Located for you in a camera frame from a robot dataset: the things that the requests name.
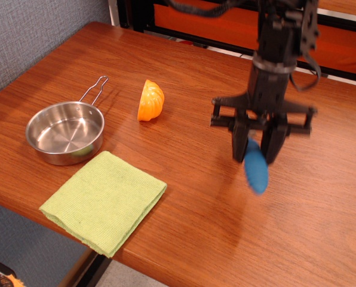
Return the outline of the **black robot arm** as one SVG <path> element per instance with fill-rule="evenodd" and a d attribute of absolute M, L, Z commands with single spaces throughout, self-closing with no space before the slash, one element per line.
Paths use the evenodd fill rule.
<path fill-rule="evenodd" d="M 311 57 L 319 36 L 318 1 L 259 1 L 258 43 L 253 54 L 247 91 L 234 97 L 215 97 L 211 125 L 232 133 L 232 156 L 243 162 L 248 134 L 262 131 L 260 150 L 267 164 L 275 161 L 291 133 L 310 134 L 314 107 L 287 101 L 297 60 L 303 57 L 321 76 Z"/>

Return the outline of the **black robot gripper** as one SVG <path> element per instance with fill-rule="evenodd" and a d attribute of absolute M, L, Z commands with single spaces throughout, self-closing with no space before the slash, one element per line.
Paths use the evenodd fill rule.
<path fill-rule="evenodd" d="M 267 164 L 272 164 L 286 136 L 291 133 L 310 134 L 316 109 L 284 99 L 295 62 L 273 63 L 262 58 L 252 60 L 247 91 L 234 97 L 215 97 L 211 125 L 227 127 L 232 131 L 233 158 L 242 163 L 248 144 L 248 133 L 263 130 L 260 150 Z M 248 118 L 252 111 L 257 118 Z M 305 122 L 288 124 L 287 114 L 305 114 Z"/>

